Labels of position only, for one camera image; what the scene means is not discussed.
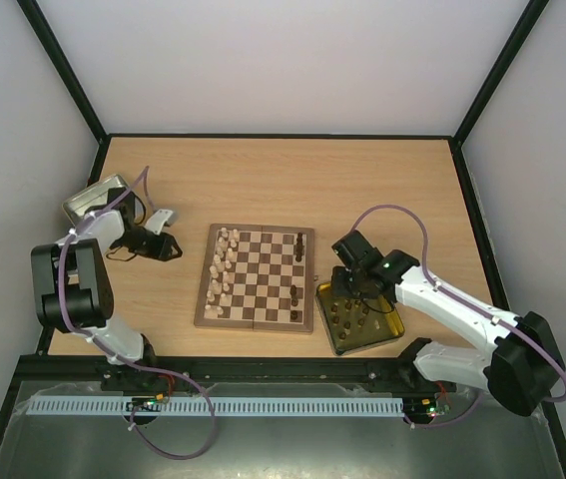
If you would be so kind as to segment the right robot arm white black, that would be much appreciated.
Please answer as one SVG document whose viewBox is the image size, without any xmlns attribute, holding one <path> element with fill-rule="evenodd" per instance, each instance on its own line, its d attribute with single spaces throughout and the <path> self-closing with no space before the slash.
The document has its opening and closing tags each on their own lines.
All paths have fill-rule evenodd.
<svg viewBox="0 0 566 479">
<path fill-rule="evenodd" d="M 341 264 L 332 271 L 334 291 L 353 299 L 386 299 L 420 311 L 463 337 L 468 347 L 437 341 L 401 362 L 398 378 L 417 391 L 430 381 L 466 385 L 489 393 L 502 407 L 528 416 L 564 378 L 565 363 L 548 321 L 488 305 L 433 275 L 422 260 L 394 249 L 382 254 L 357 230 L 332 246 Z"/>
</svg>

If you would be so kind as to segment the gold tin box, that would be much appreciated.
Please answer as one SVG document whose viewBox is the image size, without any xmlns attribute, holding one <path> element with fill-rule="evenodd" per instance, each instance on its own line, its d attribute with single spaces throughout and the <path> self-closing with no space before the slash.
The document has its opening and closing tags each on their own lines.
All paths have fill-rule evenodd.
<svg viewBox="0 0 566 479">
<path fill-rule="evenodd" d="M 377 347 L 404 336 L 398 311 L 383 296 L 377 299 L 335 296 L 331 284 L 324 282 L 316 288 L 315 302 L 336 356 Z"/>
</svg>

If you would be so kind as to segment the silver tin lid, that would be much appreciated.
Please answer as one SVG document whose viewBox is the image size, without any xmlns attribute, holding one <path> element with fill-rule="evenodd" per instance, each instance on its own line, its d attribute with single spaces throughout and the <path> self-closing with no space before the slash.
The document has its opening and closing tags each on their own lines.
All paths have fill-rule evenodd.
<svg viewBox="0 0 566 479">
<path fill-rule="evenodd" d="M 121 175 L 111 175 L 104 180 L 88 186 L 62 204 L 62 209 L 72 225 L 77 225 L 92 208 L 102 208 L 110 202 L 109 190 L 123 188 L 128 183 Z"/>
</svg>

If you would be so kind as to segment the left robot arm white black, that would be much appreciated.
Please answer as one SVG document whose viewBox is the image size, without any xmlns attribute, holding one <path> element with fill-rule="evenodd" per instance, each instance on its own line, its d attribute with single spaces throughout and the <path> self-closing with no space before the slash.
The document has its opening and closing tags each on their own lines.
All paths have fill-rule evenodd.
<svg viewBox="0 0 566 479">
<path fill-rule="evenodd" d="M 154 368 L 149 339 L 115 312 L 115 297 L 105 265 L 114 246 L 132 256 L 167 262 L 183 251 L 165 231 L 176 220 L 159 209 L 143 224 L 132 208 L 119 204 L 87 212 L 61 239 L 34 247 L 30 253 L 35 309 L 39 322 L 94 344 L 109 363 Z"/>
</svg>

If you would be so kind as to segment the wooden chess board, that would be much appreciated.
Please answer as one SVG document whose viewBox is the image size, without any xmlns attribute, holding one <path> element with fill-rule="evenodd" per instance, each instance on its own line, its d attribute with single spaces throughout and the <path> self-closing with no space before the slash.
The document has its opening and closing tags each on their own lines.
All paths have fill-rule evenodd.
<svg viewBox="0 0 566 479">
<path fill-rule="evenodd" d="M 226 228 L 224 239 L 220 229 Z M 240 239 L 232 237 L 232 230 Z M 296 235 L 304 234 L 303 259 L 295 260 Z M 199 328 L 235 328 L 285 333 L 313 332 L 314 286 L 313 229 L 284 226 L 212 224 L 209 228 L 194 326 Z M 221 291 L 212 307 L 215 317 L 205 318 L 207 292 L 216 279 Z M 298 306 L 290 304 L 289 289 L 298 288 Z M 217 317 L 221 294 L 230 297 L 224 317 Z M 298 311 L 298 321 L 289 314 Z"/>
</svg>

